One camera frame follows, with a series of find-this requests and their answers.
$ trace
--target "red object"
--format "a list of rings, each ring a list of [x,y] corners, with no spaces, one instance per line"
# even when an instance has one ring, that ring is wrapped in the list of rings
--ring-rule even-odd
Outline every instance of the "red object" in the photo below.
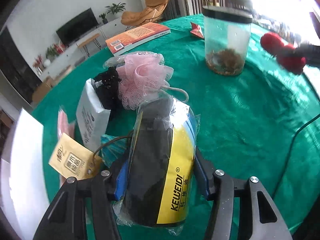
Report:
[[[62,54],[63,53],[63,50],[57,45],[57,44],[54,44],[53,45],[55,50],[59,53],[59,54]]]
[[[260,39],[260,44],[263,49],[269,52],[272,56],[276,56],[279,49],[284,47],[281,37],[275,33],[266,33]]]
[[[291,48],[294,50],[294,47],[291,44],[285,45],[285,48]],[[277,56],[277,62],[283,66],[286,70],[292,72],[293,74],[300,75],[303,72],[303,67],[306,64],[305,57],[282,57]]]
[[[59,44],[59,47],[60,47],[63,51],[65,51],[65,49],[66,49],[66,46],[64,46],[63,43],[60,43],[60,44]]]
[[[260,39],[260,44],[263,49],[269,52],[272,56],[276,56],[277,62],[283,66],[286,70],[300,75],[303,72],[303,67],[306,64],[305,57],[283,57],[277,55],[281,48],[290,48],[294,50],[292,44],[284,45],[281,40],[281,37],[275,33],[266,33]]]
[[[193,35],[201,38],[201,39],[204,39],[204,36],[203,36],[203,33],[202,33],[202,29],[200,27],[199,24],[195,24],[195,23],[191,23],[191,28],[192,30],[190,31]]]

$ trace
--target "pink cloth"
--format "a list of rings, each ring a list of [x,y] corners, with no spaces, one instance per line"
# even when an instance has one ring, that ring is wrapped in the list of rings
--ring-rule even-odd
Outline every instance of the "pink cloth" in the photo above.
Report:
[[[167,82],[173,68],[159,65],[160,59],[148,54],[131,54],[124,58],[125,65],[116,70],[121,78],[119,98],[125,109],[136,109],[145,94],[155,92]]]
[[[60,109],[58,112],[58,122],[57,122],[58,140],[60,139],[63,133],[67,134],[73,139],[75,137],[75,125],[76,125],[76,122],[72,122],[70,124],[68,123],[67,114],[62,109]],[[60,180],[60,187],[61,187],[63,183],[65,183],[66,178],[60,174],[59,180]]]

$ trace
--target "white box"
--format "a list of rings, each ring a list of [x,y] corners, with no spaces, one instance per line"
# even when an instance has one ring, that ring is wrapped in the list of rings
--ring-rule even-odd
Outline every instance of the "white box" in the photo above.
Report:
[[[85,82],[76,117],[84,146],[95,152],[101,145],[101,135],[106,132],[111,110],[103,108],[93,82],[93,79]]]
[[[44,181],[42,139],[43,125],[21,109],[1,155],[0,206],[23,240],[33,239],[50,203]]]

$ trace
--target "cardboard box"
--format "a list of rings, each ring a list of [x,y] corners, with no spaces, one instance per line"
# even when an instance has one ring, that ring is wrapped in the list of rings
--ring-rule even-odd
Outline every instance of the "cardboard box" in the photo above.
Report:
[[[13,124],[11,118],[3,110],[0,111],[0,121],[9,128]]]
[[[35,104],[40,103],[40,101],[47,95],[47,93],[52,88],[53,79],[51,77],[46,77],[43,83],[37,87],[36,91],[32,94],[32,101]]]

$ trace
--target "black fabric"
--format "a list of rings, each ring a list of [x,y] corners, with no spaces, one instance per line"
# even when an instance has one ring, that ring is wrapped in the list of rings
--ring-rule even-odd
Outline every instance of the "black fabric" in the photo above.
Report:
[[[111,120],[117,108],[122,107],[118,98],[118,83],[121,81],[116,67],[109,67],[107,71],[98,74],[94,78],[95,82],[102,82],[102,85],[95,89],[98,98],[104,109],[111,110],[109,120]]]
[[[171,152],[172,104],[172,98],[165,98],[143,107],[121,209],[139,225],[154,227],[157,223]]]

